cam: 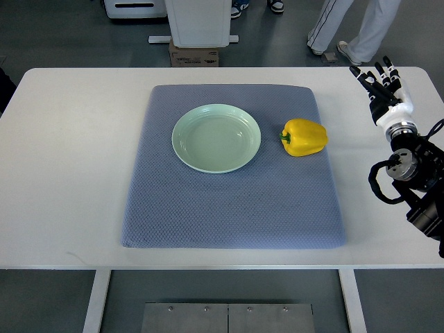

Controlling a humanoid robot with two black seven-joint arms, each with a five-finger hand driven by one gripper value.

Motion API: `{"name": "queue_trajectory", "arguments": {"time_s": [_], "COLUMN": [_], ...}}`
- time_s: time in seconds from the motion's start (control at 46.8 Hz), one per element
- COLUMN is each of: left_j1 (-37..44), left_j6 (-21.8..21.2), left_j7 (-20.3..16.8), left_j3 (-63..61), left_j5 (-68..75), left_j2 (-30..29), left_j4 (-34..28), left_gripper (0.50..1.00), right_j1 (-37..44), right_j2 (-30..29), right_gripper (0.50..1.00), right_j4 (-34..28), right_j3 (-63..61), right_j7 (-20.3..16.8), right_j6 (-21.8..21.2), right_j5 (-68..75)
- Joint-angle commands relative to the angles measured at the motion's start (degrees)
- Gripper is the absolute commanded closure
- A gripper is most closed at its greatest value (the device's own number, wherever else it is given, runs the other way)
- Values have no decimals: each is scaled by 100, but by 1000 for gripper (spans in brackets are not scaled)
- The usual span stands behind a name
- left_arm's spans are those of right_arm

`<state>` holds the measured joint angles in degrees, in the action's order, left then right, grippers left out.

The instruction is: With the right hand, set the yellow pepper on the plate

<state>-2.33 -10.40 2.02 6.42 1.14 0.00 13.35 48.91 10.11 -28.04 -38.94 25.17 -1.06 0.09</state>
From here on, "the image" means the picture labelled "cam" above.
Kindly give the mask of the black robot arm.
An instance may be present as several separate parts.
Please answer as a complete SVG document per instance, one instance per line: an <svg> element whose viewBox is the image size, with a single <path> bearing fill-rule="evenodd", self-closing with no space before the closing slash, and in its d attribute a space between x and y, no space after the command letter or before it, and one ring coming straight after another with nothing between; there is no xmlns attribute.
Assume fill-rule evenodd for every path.
<svg viewBox="0 0 444 333"><path fill-rule="evenodd" d="M430 138L443 128L438 121L425 136L406 126L389 137L392 155L374 164L368 182L374 195L381 201L396 205L405 202L410 210L408 222L425 236L439 242L438 254L443 256L443 150L430 142ZM397 198L385 196L377 181L380 169L393 179Z"/></svg>

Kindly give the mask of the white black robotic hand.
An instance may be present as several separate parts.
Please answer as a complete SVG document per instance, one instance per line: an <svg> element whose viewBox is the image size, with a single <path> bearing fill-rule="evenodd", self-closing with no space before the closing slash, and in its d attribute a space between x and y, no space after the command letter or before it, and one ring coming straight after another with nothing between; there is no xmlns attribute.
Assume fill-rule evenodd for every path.
<svg viewBox="0 0 444 333"><path fill-rule="evenodd" d="M372 71L364 73L358 66L349 70L367 91L372 120L377 126L385 126L393 119L407 120L413 112L413 103L407 84L391 60L383 57L385 67L375 63L378 77Z"/></svg>

